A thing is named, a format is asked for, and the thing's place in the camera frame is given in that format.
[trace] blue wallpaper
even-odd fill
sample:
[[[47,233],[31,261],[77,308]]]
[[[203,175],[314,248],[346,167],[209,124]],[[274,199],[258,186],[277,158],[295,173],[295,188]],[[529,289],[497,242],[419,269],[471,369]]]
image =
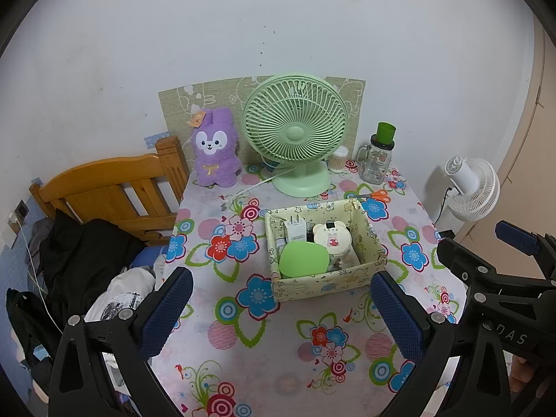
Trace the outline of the blue wallpaper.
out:
[[[35,221],[44,218],[45,215],[32,197],[26,203],[29,207],[29,214],[23,224],[23,233],[27,239],[30,239],[33,224]],[[28,290],[27,265],[25,264],[26,251],[27,248],[20,233],[13,248],[4,246],[2,253],[0,253],[0,300],[2,301],[0,306],[0,346],[2,347],[0,363],[24,402],[27,402],[27,394],[32,387],[31,375],[16,359],[17,345],[10,336],[12,326],[6,312],[6,290],[8,288],[15,288],[19,291]]]

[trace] white charger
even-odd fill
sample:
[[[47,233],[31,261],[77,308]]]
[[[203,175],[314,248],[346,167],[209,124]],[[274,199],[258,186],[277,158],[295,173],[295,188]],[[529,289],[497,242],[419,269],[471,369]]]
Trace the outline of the white charger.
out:
[[[293,216],[290,216],[289,221],[284,221],[284,228],[288,243],[290,241],[307,241],[307,223],[298,214],[295,219]]]

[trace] cotton swab container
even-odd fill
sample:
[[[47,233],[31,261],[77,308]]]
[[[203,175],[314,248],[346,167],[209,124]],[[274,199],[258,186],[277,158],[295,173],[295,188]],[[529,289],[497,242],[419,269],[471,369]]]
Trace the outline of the cotton swab container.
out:
[[[340,146],[334,153],[328,157],[328,169],[332,172],[342,172],[348,159],[348,148]]]

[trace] fan base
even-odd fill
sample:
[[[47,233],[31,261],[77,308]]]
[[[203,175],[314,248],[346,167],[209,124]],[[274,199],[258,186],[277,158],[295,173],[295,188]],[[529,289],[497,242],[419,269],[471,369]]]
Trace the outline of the fan base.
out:
[[[290,169],[290,165],[276,168],[275,174]],[[293,171],[272,179],[278,191],[294,197],[312,197],[324,193],[330,187],[330,173],[323,161],[303,163]]]

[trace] human hand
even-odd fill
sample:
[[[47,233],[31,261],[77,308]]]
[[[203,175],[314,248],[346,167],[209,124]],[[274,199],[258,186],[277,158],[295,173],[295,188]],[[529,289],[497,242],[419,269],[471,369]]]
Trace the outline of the human hand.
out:
[[[509,378],[511,391],[520,393],[525,388],[527,383],[529,383],[530,380],[533,379],[535,370],[536,368],[529,362],[527,362],[526,359],[514,355],[512,357],[512,370]],[[546,380],[543,381],[543,383],[541,383],[535,394],[537,398],[543,396],[553,379],[553,376],[549,376]]]

